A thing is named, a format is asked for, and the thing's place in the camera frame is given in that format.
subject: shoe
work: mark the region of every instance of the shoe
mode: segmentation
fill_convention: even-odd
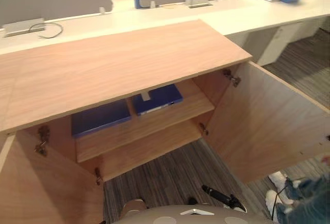
[[[273,207],[274,207],[274,202],[275,202],[276,195],[277,195],[276,191],[274,191],[272,189],[269,190],[269,191],[267,191],[267,193],[266,193],[266,206],[267,206],[267,209],[268,209],[268,211],[270,213],[270,216],[272,216],[272,214],[273,214]],[[282,203],[282,201],[280,200],[279,197],[277,197],[276,203]],[[277,220],[276,207],[274,209],[274,218],[273,218],[273,221],[274,222],[278,222],[278,220]]]
[[[280,192],[285,187],[285,181],[287,178],[280,171],[270,174],[268,177],[276,186],[277,192]],[[283,190],[278,196],[280,197],[280,199],[284,204],[286,205],[293,204],[293,200],[288,198],[285,190]]]

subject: open cabinet door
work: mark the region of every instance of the open cabinet door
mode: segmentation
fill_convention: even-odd
[[[96,185],[92,174],[49,147],[47,157],[34,152],[40,142],[25,131],[8,136],[2,143],[0,223],[103,221],[103,188]]]
[[[219,101],[206,141],[249,182],[330,151],[329,110],[260,66],[247,62]]]

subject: blue binder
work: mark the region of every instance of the blue binder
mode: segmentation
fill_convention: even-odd
[[[150,100],[144,101],[140,94],[132,97],[133,106],[138,116],[171,104],[179,103],[183,100],[183,97],[174,84],[151,90],[148,93]]]
[[[130,119],[126,101],[122,99],[71,115],[71,133],[79,138]]]

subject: wooden shelf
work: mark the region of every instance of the wooden shelf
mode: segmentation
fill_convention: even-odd
[[[184,100],[138,117],[130,106],[132,120],[77,139],[77,161],[83,162],[129,144],[172,125],[214,109],[200,88],[191,80],[176,84]]]
[[[188,120],[82,162],[80,165],[91,173],[94,173],[95,167],[99,167],[103,180],[107,181],[200,137],[198,128]]]

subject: microphone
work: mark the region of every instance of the microphone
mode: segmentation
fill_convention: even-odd
[[[219,192],[215,189],[212,189],[211,187],[208,187],[206,185],[202,185],[202,189],[203,189],[203,191],[206,192],[206,194],[208,194],[211,197],[217,199],[218,201],[226,204],[231,209],[238,207],[241,210],[243,210],[244,212],[246,212],[246,209],[243,206],[243,204],[233,194],[231,194],[230,197],[228,197],[228,196],[222,194],[221,192]]]

